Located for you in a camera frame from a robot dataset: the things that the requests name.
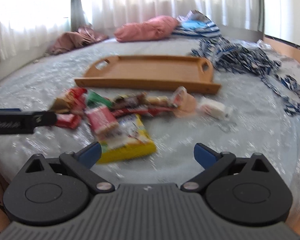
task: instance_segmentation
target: mattress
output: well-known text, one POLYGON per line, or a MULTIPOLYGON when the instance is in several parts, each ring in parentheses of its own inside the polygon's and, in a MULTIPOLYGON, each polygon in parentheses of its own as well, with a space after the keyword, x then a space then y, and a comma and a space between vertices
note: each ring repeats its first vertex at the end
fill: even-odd
MULTIPOLYGON (((245 42, 241 44, 256 46, 245 42)), ((102 57, 188 55, 196 47, 198 41, 191 39, 133 43, 109 40, 63 55, 43 58, 0 82, 0 108, 46 110, 56 96, 74 86, 74 77, 81 76, 90 63, 102 57)), ((268 53, 273 59, 282 60, 282 72, 300 75, 296 71, 300 67, 296 61, 273 51, 268 53)), ((201 115, 181 119, 164 116, 143 119, 157 146, 156 153, 125 162, 94 165, 91 170, 116 186, 121 183, 161 182, 174 182, 179 186, 203 171, 193 158, 193 148, 198 142, 217 152, 233 152, 238 157, 261 152, 293 193, 294 203, 288 220, 293 224, 300 215, 300 117, 287 116, 282 100, 251 74, 215 71, 214 81, 221 83, 222 88, 217 95, 209 97, 234 108, 230 121, 217 121, 201 115)), ((109 98, 118 93, 135 92, 125 89, 94 90, 109 98)), ((169 96, 172 93, 149 91, 149 94, 169 96)), ((74 131, 39 127, 33 135, 0 136, 0 172, 10 181, 32 154, 41 153, 46 158, 58 157, 65 151, 79 151, 92 141, 93 136, 86 122, 82 122, 74 131)))

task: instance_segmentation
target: brown blanket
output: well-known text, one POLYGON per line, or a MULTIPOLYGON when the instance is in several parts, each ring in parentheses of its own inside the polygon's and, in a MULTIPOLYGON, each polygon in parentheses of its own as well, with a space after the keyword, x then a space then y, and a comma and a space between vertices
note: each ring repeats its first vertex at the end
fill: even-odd
POLYGON ((57 55, 82 48, 93 43, 101 42, 109 37, 102 33, 95 32, 89 26, 80 27, 78 32, 65 32, 48 49, 49 54, 57 55))

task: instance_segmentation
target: green curtain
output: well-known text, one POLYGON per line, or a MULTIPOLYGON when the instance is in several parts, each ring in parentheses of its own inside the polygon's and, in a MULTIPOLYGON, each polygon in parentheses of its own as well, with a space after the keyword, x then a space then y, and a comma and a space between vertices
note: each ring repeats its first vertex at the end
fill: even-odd
POLYGON ((71 0, 71 31, 76 32, 80 26, 85 25, 81 0, 71 0))
POLYGON ((258 31, 264 32, 265 28, 265 0, 259 0, 259 22, 258 31))

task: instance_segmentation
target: wooden tray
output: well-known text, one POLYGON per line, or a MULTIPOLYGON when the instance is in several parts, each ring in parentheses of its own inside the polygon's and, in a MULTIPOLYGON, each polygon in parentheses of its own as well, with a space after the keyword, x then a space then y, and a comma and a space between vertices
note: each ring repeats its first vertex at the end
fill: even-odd
POLYGON ((212 78, 213 66, 206 58, 144 55, 103 58, 74 81, 80 87, 174 91, 184 86, 188 92, 216 94, 221 85, 212 78))

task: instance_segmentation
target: yellow snack bag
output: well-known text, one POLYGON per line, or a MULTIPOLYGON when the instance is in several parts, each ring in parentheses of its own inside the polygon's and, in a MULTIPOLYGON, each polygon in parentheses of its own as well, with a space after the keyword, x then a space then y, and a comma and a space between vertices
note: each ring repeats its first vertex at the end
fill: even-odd
POLYGON ((156 151, 138 114, 122 117, 118 122, 117 128, 97 137, 102 148, 97 164, 138 158, 156 151))

